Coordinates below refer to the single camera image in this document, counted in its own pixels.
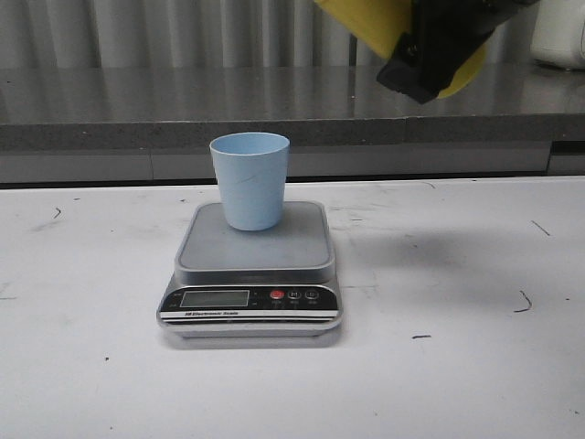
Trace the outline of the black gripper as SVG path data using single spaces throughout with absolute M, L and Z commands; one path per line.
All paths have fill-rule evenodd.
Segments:
M 377 81 L 417 103 L 443 99 L 472 82 L 497 27 L 536 0 L 411 1 L 411 31 L 383 35 L 376 47 L 388 56 Z

